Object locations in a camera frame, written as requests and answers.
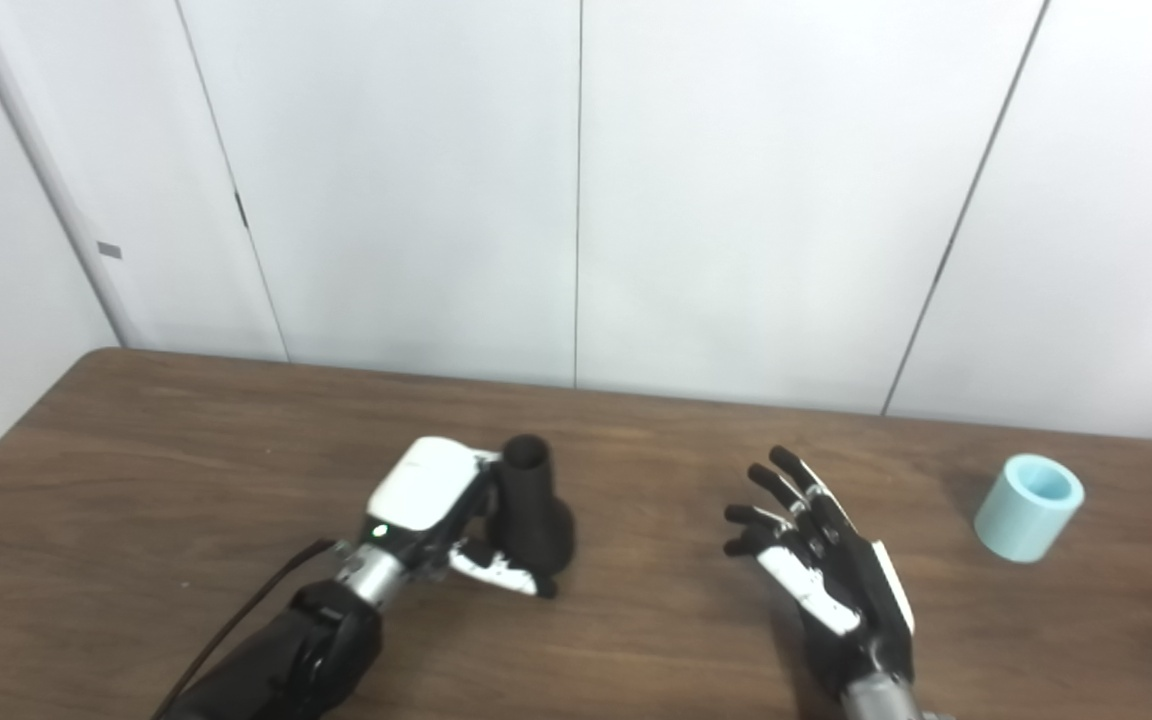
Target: table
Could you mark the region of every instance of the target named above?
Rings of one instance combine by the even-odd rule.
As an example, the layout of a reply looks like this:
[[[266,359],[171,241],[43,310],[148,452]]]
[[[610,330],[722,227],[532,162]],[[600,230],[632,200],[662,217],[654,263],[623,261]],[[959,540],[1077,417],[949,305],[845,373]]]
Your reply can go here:
[[[776,442],[890,548],[925,706],[1152,717],[1152,442],[101,350],[0,442],[0,719],[143,719],[294,551],[353,537],[412,439],[518,432],[550,439],[579,523],[558,600],[458,577],[408,589],[333,719],[826,717],[785,650],[783,604],[719,550],[726,503],[770,500],[744,469]],[[1021,450],[1087,486],[1032,566],[969,523]],[[332,571],[293,575],[221,651]]]

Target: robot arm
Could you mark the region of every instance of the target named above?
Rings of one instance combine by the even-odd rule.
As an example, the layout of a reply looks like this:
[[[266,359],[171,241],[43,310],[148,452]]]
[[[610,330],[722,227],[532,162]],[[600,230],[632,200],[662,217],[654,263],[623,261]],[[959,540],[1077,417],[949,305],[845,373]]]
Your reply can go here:
[[[488,539],[467,538],[488,516]],[[550,448],[513,438],[500,454],[417,439],[372,493],[358,548],[334,579],[302,588],[156,720],[317,720],[346,702],[381,647],[381,611],[411,579],[447,568],[539,597],[575,551],[553,493]]]
[[[918,720],[914,699],[914,612],[881,541],[856,532],[829,488],[791,452],[770,458],[790,477],[750,465],[788,516],[732,505],[744,525],[728,556],[751,556],[785,588],[803,617],[808,666],[849,720]]]

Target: light blue cylinder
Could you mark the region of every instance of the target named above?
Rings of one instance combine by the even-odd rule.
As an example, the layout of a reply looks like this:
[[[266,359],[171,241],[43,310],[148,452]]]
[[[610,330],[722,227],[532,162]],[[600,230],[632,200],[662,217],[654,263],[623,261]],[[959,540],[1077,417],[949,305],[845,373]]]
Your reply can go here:
[[[977,511],[984,546],[1013,562],[1036,562],[1083,505],[1083,483],[1043,455],[1011,455]]]

